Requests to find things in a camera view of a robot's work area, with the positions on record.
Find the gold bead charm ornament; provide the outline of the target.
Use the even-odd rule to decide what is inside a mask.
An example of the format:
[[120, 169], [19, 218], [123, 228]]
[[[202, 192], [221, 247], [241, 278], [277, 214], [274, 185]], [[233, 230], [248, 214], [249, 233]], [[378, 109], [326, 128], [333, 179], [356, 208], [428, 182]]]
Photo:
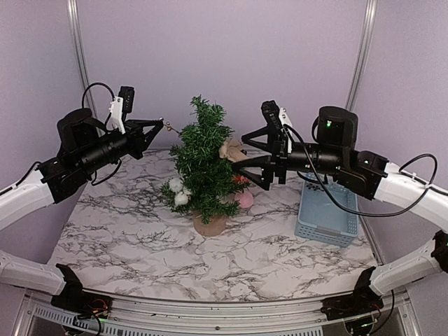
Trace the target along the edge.
[[177, 129], [175, 129], [170, 122], [165, 121], [164, 118], [159, 118], [159, 121], [162, 122], [163, 126], [166, 128], [168, 132], [175, 132], [177, 134], [180, 134], [180, 132]]

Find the beige fabric ornament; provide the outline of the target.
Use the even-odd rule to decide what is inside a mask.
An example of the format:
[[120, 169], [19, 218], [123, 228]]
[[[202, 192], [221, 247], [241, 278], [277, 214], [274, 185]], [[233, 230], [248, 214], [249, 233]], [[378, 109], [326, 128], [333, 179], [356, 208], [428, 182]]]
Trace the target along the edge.
[[243, 146], [236, 138], [227, 138], [219, 149], [219, 157], [231, 162], [240, 162], [249, 157], [244, 153]]

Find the pink pompom ornament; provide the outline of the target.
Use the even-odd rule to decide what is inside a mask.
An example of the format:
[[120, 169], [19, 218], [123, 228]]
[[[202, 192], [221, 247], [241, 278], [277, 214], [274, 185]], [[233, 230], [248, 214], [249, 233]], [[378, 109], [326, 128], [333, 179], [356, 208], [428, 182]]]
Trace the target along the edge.
[[234, 196], [234, 200], [239, 202], [241, 208], [247, 209], [253, 205], [253, 194], [249, 191], [240, 192]]

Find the small green christmas tree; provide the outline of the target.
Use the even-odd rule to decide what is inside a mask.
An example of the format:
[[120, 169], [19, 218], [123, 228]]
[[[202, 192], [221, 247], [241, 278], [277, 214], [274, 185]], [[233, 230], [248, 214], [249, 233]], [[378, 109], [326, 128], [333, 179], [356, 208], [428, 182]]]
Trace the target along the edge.
[[193, 97], [190, 105], [196, 121], [180, 131], [181, 143], [170, 150], [177, 178], [191, 192], [190, 200], [175, 206], [169, 180], [162, 185], [162, 201], [174, 213], [192, 216], [198, 234], [216, 237], [225, 230], [228, 218], [239, 213], [239, 202], [232, 196], [250, 184], [235, 183], [232, 177], [238, 174], [233, 172], [231, 161], [219, 157], [220, 147], [232, 134], [232, 128], [224, 124], [224, 108], [200, 95]]

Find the white grey small ornament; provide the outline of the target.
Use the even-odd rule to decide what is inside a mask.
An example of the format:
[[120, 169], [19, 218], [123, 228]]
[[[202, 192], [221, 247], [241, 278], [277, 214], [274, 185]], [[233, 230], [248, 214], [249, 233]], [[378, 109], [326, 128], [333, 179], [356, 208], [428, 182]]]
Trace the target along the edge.
[[189, 202], [191, 192], [184, 186], [180, 178], [171, 179], [169, 189], [174, 193], [174, 205], [176, 207], [186, 205]]

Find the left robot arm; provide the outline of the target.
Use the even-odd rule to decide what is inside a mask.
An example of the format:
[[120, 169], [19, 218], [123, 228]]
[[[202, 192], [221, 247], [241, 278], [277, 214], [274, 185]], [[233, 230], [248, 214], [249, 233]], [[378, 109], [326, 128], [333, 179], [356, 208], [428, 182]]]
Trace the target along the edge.
[[[120, 167], [126, 155], [141, 159], [163, 127], [163, 119], [128, 120], [107, 130], [88, 108], [68, 113], [57, 123], [61, 140], [58, 154], [45, 162], [35, 162], [19, 181], [1, 191], [1, 228], [59, 204], [86, 183], [99, 185], [97, 172], [107, 165]], [[1, 253], [1, 282], [60, 295], [75, 312], [88, 306], [88, 295], [67, 266], [48, 266]]]

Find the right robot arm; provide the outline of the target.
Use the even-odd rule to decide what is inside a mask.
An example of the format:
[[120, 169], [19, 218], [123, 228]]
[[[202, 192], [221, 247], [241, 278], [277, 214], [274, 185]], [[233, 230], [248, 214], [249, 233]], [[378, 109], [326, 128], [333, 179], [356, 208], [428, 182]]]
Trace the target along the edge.
[[355, 292], [346, 303], [355, 314], [365, 311], [374, 302], [398, 287], [429, 275], [447, 271], [447, 191], [434, 185], [434, 178], [423, 180], [406, 168], [417, 160], [433, 161], [433, 172], [438, 162], [434, 155], [424, 153], [405, 164], [397, 165], [384, 156], [368, 150], [356, 150], [358, 116], [344, 108], [320, 108], [312, 126], [314, 140], [304, 141], [294, 129], [285, 111], [274, 101], [262, 104], [261, 113], [266, 125], [242, 136], [244, 144], [267, 152], [266, 156], [252, 157], [233, 164], [237, 173], [269, 190], [277, 180], [286, 182], [287, 172], [311, 172], [318, 184], [322, 176], [366, 200], [393, 205], [396, 211], [367, 213], [347, 206], [336, 206], [364, 218], [397, 218], [415, 215], [438, 228], [435, 236], [422, 247], [385, 265], [364, 271], [357, 281]]

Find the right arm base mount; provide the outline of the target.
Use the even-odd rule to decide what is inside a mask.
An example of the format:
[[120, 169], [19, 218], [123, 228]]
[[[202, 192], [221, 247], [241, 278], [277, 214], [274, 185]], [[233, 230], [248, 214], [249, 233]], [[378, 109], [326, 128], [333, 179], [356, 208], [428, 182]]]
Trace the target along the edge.
[[376, 267], [361, 272], [353, 291], [350, 294], [327, 297], [322, 300], [320, 309], [328, 321], [343, 319], [359, 314], [373, 312], [384, 307], [382, 295], [370, 288], [370, 277]]

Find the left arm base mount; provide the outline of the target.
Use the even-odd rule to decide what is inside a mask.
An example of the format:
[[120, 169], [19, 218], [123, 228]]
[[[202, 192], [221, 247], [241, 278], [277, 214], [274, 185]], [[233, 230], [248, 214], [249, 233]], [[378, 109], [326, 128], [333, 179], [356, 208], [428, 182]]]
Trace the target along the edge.
[[65, 285], [59, 295], [52, 296], [52, 306], [79, 314], [109, 312], [111, 297], [84, 291], [81, 280], [69, 266], [56, 264], [56, 268], [62, 272]]

